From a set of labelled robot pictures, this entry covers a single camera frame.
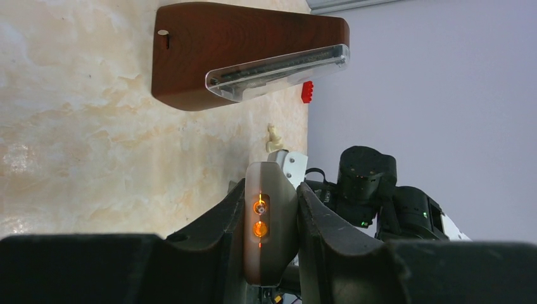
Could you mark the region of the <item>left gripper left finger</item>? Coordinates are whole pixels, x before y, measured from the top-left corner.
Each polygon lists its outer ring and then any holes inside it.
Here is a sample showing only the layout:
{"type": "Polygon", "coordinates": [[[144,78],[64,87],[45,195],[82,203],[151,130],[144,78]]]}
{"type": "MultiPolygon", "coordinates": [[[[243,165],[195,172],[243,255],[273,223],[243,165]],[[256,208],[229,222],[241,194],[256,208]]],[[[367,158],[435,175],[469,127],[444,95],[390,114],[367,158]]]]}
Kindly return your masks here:
{"type": "Polygon", "coordinates": [[[2,303],[244,303],[244,182],[179,231],[1,241],[2,303]]]}

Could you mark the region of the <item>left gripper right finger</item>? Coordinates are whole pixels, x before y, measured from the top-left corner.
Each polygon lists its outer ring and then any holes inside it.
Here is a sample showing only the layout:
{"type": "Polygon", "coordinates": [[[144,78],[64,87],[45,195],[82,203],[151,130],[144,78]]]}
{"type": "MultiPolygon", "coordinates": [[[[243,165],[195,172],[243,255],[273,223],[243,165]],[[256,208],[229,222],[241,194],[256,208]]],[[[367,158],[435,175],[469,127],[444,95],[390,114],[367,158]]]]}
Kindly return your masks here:
{"type": "Polygon", "coordinates": [[[536,245],[374,239],[320,202],[300,204],[304,303],[535,303],[536,245]]]}

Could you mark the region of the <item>white remote control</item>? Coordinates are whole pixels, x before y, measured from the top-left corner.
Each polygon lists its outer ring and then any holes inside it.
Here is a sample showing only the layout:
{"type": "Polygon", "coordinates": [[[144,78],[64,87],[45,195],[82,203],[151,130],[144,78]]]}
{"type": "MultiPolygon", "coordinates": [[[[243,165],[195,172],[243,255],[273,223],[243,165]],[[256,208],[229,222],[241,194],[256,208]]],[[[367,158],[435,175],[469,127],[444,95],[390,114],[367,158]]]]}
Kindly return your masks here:
{"type": "Polygon", "coordinates": [[[243,271],[253,286],[279,285],[298,253],[298,199],[281,167],[272,161],[247,168],[244,189],[243,271]]]}

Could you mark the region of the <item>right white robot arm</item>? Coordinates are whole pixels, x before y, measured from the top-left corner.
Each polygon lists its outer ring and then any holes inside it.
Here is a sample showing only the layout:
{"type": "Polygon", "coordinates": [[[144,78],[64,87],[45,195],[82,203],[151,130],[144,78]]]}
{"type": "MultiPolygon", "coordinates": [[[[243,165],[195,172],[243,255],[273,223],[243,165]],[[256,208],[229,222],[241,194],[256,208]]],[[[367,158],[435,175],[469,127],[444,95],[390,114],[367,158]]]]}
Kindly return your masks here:
{"type": "Polygon", "coordinates": [[[376,239],[437,239],[467,241],[454,221],[426,193],[411,186],[397,186],[396,160],[366,146],[352,146],[341,154],[336,182],[306,179],[308,157],[299,152],[267,148],[267,160],[276,162],[289,182],[306,182],[318,199],[357,228],[376,225],[376,239]]]}

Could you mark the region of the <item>small beige wooden piece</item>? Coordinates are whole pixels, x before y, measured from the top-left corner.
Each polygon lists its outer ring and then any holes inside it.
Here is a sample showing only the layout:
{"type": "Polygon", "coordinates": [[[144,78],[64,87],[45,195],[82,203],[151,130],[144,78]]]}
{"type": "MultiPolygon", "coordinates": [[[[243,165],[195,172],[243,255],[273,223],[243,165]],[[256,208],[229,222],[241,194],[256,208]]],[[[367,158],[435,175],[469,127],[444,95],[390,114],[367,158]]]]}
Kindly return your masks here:
{"type": "Polygon", "coordinates": [[[273,124],[269,123],[267,125],[267,131],[268,131],[268,140],[265,144],[266,152],[272,153],[274,151],[283,149],[284,142],[277,128],[273,124]]]}

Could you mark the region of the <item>red small block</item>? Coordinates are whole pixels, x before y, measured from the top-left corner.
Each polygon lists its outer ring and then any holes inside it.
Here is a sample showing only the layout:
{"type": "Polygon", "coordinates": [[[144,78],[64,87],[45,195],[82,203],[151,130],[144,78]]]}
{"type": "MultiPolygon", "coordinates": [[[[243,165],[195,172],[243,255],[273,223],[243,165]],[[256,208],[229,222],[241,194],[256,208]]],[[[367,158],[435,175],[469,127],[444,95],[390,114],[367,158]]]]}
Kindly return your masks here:
{"type": "Polygon", "coordinates": [[[304,82],[301,90],[301,100],[304,104],[310,104],[313,99],[314,84],[312,81],[304,82]]]}

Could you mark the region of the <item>brown wooden metronome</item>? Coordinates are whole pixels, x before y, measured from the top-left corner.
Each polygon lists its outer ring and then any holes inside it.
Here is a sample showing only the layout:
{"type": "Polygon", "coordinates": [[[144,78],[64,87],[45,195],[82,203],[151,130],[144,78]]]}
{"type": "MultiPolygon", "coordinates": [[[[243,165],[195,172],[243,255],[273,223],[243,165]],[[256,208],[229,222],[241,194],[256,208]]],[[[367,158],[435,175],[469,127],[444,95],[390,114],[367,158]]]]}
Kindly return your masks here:
{"type": "Polygon", "coordinates": [[[210,2],[156,12],[151,93],[184,111],[240,103],[344,70],[338,17],[210,2]]]}

